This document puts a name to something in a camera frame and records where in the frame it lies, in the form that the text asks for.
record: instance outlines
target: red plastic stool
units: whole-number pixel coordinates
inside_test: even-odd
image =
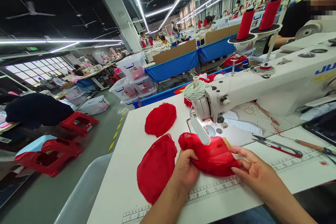
[[[15,160],[28,169],[56,177],[67,160],[78,157],[82,152],[77,142],[58,138],[45,141],[40,151],[27,151],[17,155]]]
[[[85,137],[89,133],[89,130],[92,128],[93,124],[98,123],[99,121],[91,116],[80,112],[74,112],[67,119],[60,122],[59,125],[62,128],[69,130],[70,132],[75,132],[78,135]]]

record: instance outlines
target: human hand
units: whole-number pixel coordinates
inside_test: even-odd
[[[184,186],[188,191],[194,186],[200,175],[200,171],[190,161],[190,158],[198,160],[192,149],[180,151],[171,180],[177,186]]]
[[[294,200],[275,170],[260,157],[240,146],[232,146],[230,151],[248,160],[237,159],[241,169],[232,167],[231,170],[269,207]]]

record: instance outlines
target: ruler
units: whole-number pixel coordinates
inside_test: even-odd
[[[331,150],[336,150],[335,146],[327,146]],[[305,165],[308,161],[319,160],[320,162],[325,162],[326,158],[322,152],[317,150],[307,149],[303,151],[302,158],[296,158],[290,155],[282,159],[277,159],[268,164],[273,167],[273,169],[278,173],[283,173],[291,170],[295,167]],[[245,184],[240,181],[236,176],[224,177],[220,179],[213,180],[213,182],[208,184],[203,184],[192,188],[189,191],[188,198],[184,206],[189,206],[200,201],[207,200],[211,197],[218,196],[239,188],[244,187]],[[151,204],[136,206],[135,208],[125,211],[123,213],[121,224],[136,224],[142,221],[146,213],[150,210]]]

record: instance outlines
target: black garment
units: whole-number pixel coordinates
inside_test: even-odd
[[[6,122],[37,122],[44,126],[55,126],[73,113],[69,105],[41,93],[20,96],[10,102],[5,111]]]
[[[283,27],[279,31],[281,37],[295,37],[297,31],[302,28],[309,20],[313,19],[313,12],[310,10],[306,1],[298,2],[288,8],[283,18]],[[271,36],[268,37],[263,53],[268,52],[268,43]]]

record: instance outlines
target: scissors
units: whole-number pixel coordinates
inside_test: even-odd
[[[288,147],[288,146],[281,145],[281,144],[279,144],[279,143],[277,143],[277,142],[274,142],[274,141],[272,141],[272,140],[266,139],[266,138],[261,137],[261,136],[257,136],[257,135],[252,135],[252,136],[254,136],[254,137],[257,138],[257,139],[252,138],[252,140],[254,140],[254,141],[258,142],[258,143],[264,144],[264,145],[266,145],[267,147],[270,147],[270,148],[272,148],[272,149],[281,151],[281,152],[283,152],[283,153],[286,153],[286,154],[288,154],[288,155],[291,155],[291,156],[294,156],[294,157],[297,157],[297,158],[302,158],[302,156],[303,156],[302,152],[299,151],[299,150],[295,150],[295,149],[292,149],[292,148],[290,148],[290,147]],[[281,147],[286,148],[286,149],[289,149],[289,150],[291,150],[293,153],[291,153],[291,152],[287,152],[287,151],[283,150]]]

